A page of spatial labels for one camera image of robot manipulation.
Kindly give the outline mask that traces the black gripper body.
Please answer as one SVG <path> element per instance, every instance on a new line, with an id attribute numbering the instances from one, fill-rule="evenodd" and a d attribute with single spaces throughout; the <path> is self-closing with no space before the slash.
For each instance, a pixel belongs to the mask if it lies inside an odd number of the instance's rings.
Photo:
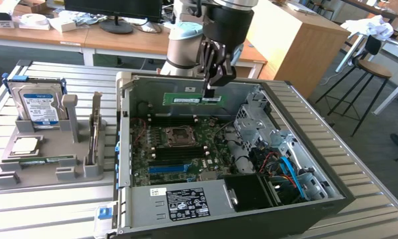
<path id="1" fill-rule="evenodd" d="M 209 2 L 202 24 L 205 38 L 225 47 L 231 54 L 245 42 L 254 12 L 253 4 L 241 2 Z"/>

